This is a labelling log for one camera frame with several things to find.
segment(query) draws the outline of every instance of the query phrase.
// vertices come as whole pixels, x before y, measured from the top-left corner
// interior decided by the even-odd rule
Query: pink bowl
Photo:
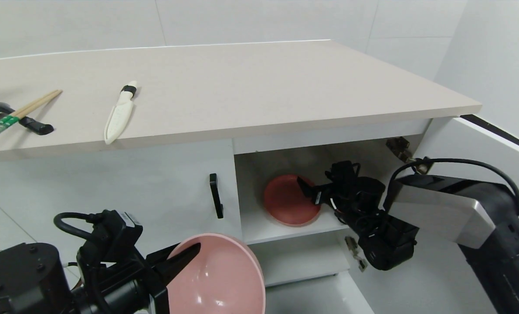
[[[264,314],[265,283],[259,262],[240,240],[201,234],[180,243],[172,257],[201,243],[199,254],[168,284],[172,314]]]

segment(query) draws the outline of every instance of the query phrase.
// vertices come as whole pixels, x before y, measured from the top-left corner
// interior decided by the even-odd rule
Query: cabinet hinge
[[[418,160],[412,157],[411,151],[408,150],[410,142],[407,141],[407,139],[404,137],[394,137],[392,139],[387,139],[385,146],[387,146],[393,155],[399,158],[403,163],[407,164]],[[432,165],[433,164],[417,165],[413,167],[413,170],[418,174],[428,174]]]
[[[365,271],[368,264],[367,261],[359,255],[360,247],[358,246],[357,242],[351,236],[345,236],[345,242],[346,246],[349,248],[350,254],[358,262],[358,268],[360,269],[360,271]]]

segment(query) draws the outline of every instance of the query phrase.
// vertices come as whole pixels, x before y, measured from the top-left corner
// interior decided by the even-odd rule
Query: red plate
[[[300,176],[309,185],[313,182]],[[314,205],[300,190],[295,174],[281,175],[271,180],[263,191],[263,205],[267,212],[280,223],[299,227],[317,217],[321,205]]]

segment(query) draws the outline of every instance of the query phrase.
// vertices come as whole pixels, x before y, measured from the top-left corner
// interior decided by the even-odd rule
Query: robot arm
[[[488,167],[510,185],[435,175],[409,175],[404,169],[424,163],[462,162]],[[333,164],[331,183],[309,186],[298,179],[315,204],[326,203],[359,235],[359,246],[377,270],[390,270],[414,254],[419,229],[459,244],[467,262],[499,314],[519,314],[519,190],[501,171],[471,160],[421,160],[391,177],[384,210],[378,208],[385,185],[360,177],[360,165]],[[93,223],[92,233],[63,218]],[[143,258],[135,248],[142,226],[124,213],[64,213],[54,223],[86,243],[77,265],[83,287],[69,290],[58,250],[50,244],[20,244],[0,252],[0,314],[131,314],[141,308],[168,314],[166,286],[198,253],[198,244],[168,259],[174,246]],[[101,262],[115,263],[103,267]]]
[[[93,231],[63,218],[84,219]],[[142,226],[124,212],[62,213],[54,224],[86,240],[74,263],[84,286],[70,291],[54,246],[19,244],[0,252],[0,314],[132,314],[143,308],[169,314],[166,286],[201,250],[195,244],[169,258],[173,245],[143,258],[135,248]]]
[[[408,167],[435,162],[486,167],[510,185],[441,177],[408,175]],[[389,183],[359,177],[350,161],[333,164],[326,175],[332,183],[299,184],[314,203],[326,203],[359,235],[358,245],[377,270],[390,270],[414,254],[419,229],[456,242],[499,314],[519,314],[519,190],[499,169],[472,160],[421,160],[398,169]]]

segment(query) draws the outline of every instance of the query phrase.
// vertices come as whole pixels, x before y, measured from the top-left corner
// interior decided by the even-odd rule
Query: countertop
[[[140,87],[125,131],[105,145],[121,88]],[[66,52],[0,59],[15,109],[64,92],[0,135],[0,160],[477,113],[481,105],[329,40]]]

